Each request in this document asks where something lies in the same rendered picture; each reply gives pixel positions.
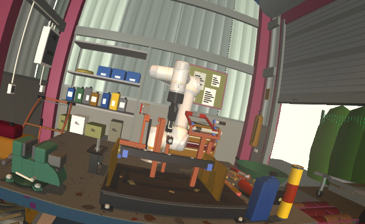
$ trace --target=green vise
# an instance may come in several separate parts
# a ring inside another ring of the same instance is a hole
[[[67,154],[58,151],[57,144],[54,142],[38,143],[37,141],[37,138],[31,136],[13,141],[11,168],[12,173],[18,172],[28,178],[35,179],[35,181],[31,182],[15,175],[12,181],[6,179],[7,182],[14,182],[22,187],[32,187],[35,191],[41,190],[41,187],[37,186],[43,187],[46,184],[61,186],[67,179],[67,172],[64,167]]]

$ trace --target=concrete wall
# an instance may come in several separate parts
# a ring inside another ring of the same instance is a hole
[[[42,95],[39,92],[40,79],[35,79],[23,75],[15,75],[14,84],[17,85],[15,94],[7,94],[8,84],[11,83],[13,74],[9,72],[3,73],[0,88],[0,120],[14,122],[23,125],[30,110],[37,101],[37,96]],[[40,122],[41,105],[33,113],[29,123],[38,125]],[[38,135],[38,128],[27,125],[24,133],[33,136]]]
[[[68,87],[70,87],[70,86],[67,86],[67,85],[64,86],[64,91],[63,91],[63,95],[61,96],[61,99],[66,98]],[[100,91],[98,91],[98,92],[100,93],[99,99],[102,99],[102,92],[100,92]],[[167,119],[168,105],[162,105],[159,103],[153,103],[153,102],[148,102],[148,101],[141,101],[140,103],[150,104],[149,115],[151,116],[153,126],[157,125],[157,121],[158,121],[159,117]],[[133,113],[134,106],[135,106],[135,99],[127,98],[126,111]],[[59,113],[60,114],[67,113],[67,106],[61,106]],[[104,110],[100,107],[94,108],[94,107],[87,107],[87,106],[82,106],[82,105],[76,104],[76,106],[72,107],[71,114],[85,114],[85,115],[90,116],[90,118],[89,118],[90,122],[97,122],[97,123],[102,123],[102,124],[107,125],[105,135],[108,135],[109,124],[112,119],[118,119],[118,120],[124,121],[121,138],[129,140],[131,129],[133,128],[134,129],[133,141],[135,141],[135,142],[139,141],[139,137],[141,135],[143,117],[144,117],[143,114],[139,114],[136,117],[134,126],[133,126],[132,117],[120,115],[120,114],[112,112],[110,110]],[[218,119],[220,121],[227,122],[227,126],[220,126],[220,128],[223,132],[223,135],[222,135],[220,141],[218,141],[218,143],[217,143],[215,157],[217,160],[227,161],[227,162],[233,164],[235,162],[235,156],[238,151],[239,141],[240,141],[240,137],[242,134],[243,121],[237,121],[234,119],[228,119],[228,118],[211,116],[211,115],[208,115],[207,117],[209,118],[210,121],[213,121],[213,119]],[[199,118],[198,119],[193,118],[192,121],[206,122],[204,119],[199,119]]]

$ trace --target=blue box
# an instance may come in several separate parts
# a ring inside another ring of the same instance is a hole
[[[246,218],[252,222],[267,220],[277,196],[279,180],[275,176],[262,176],[256,179]]]
[[[127,72],[126,74],[126,81],[133,82],[133,83],[139,83],[139,79],[141,78],[140,73],[136,72]]]
[[[112,76],[111,77],[114,78],[114,79],[125,80],[126,79],[126,71],[114,68],[114,69],[112,69]]]
[[[111,74],[112,74],[112,68],[98,66],[97,75],[99,75],[101,77],[110,78]]]
[[[73,101],[75,99],[75,88],[68,88],[67,101]]]
[[[109,102],[111,100],[111,93],[103,93],[102,94],[102,100],[101,100],[101,107],[102,108],[109,108]]]

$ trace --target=paper note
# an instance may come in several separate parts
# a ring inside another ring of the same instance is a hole
[[[213,74],[213,79],[212,79],[212,86],[214,87],[220,87],[220,82],[221,82],[221,76],[219,75],[214,75]]]
[[[200,78],[200,90],[203,90],[205,87],[205,81],[206,81],[206,74],[202,72],[197,72],[193,74],[195,77]]]
[[[214,100],[216,98],[217,90],[212,88],[205,88],[205,93],[203,95],[202,104],[206,106],[214,106]]]

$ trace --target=green basin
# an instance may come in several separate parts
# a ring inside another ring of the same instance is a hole
[[[250,175],[250,178],[257,179],[262,176],[269,176],[270,171],[274,171],[278,173],[277,179],[279,180],[279,184],[285,182],[288,179],[288,175],[279,169],[275,169],[266,164],[249,161],[249,160],[237,160],[236,167],[244,173]]]

